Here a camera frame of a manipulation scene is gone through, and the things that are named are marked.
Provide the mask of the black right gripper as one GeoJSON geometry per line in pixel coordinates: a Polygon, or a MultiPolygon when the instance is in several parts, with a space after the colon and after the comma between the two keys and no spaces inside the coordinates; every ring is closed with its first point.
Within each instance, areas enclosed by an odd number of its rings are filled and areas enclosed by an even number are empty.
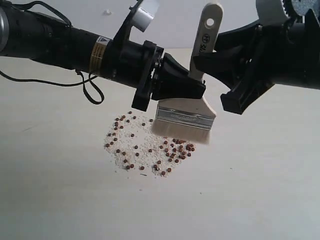
{"type": "Polygon", "coordinates": [[[198,24],[191,54],[191,78],[202,82],[208,74],[229,88],[221,94],[223,110],[241,115],[273,84],[268,80],[273,37],[258,20],[218,33],[219,21],[198,24]]]}

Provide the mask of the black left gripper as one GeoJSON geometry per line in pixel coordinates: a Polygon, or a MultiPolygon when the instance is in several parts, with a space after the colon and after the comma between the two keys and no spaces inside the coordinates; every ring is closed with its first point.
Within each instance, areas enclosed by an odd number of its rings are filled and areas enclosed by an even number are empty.
{"type": "Polygon", "coordinates": [[[150,99],[159,101],[203,97],[205,84],[189,77],[189,71],[169,53],[165,53],[162,58],[163,52],[162,47],[151,41],[146,40],[143,43],[142,70],[131,104],[133,109],[146,112],[150,99]]]}

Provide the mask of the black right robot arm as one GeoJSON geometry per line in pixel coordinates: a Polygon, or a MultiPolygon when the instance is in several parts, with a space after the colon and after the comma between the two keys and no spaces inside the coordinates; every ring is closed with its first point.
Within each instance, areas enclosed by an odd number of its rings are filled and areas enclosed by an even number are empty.
{"type": "Polygon", "coordinates": [[[320,87],[320,3],[258,0],[258,19],[220,33],[212,53],[200,53],[198,70],[229,88],[224,111],[241,115],[274,85],[320,87]]]}

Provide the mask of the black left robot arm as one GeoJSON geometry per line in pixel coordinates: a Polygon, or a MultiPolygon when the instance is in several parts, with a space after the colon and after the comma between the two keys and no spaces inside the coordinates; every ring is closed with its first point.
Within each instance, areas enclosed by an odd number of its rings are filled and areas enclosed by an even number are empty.
{"type": "Polygon", "coordinates": [[[206,86],[162,47],[130,41],[132,28],[145,31],[158,10],[155,0],[139,0],[110,39],[72,26],[61,12],[43,1],[0,3],[0,54],[88,74],[134,88],[132,107],[146,111],[150,100],[200,99],[206,86]]]}

